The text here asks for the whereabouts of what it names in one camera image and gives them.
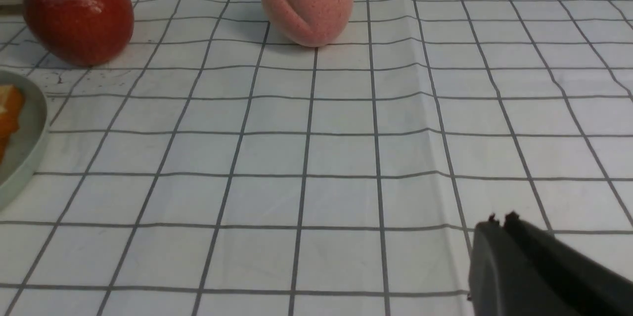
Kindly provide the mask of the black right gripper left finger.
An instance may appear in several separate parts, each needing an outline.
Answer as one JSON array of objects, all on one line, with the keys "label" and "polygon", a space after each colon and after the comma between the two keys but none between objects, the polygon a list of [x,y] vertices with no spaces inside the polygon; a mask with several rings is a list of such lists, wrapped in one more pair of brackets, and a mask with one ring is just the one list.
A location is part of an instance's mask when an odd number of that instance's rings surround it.
[{"label": "black right gripper left finger", "polygon": [[476,224],[468,273],[475,316],[578,316],[540,276],[497,217]]}]

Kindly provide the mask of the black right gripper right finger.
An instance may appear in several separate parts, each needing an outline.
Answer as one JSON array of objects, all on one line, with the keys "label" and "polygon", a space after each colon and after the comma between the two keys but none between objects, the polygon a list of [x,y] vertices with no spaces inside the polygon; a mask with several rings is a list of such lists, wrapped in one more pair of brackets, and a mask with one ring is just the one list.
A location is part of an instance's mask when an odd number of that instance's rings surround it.
[{"label": "black right gripper right finger", "polygon": [[556,237],[508,213],[503,229],[536,274],[580,316],[630,316],[632,282]]}]

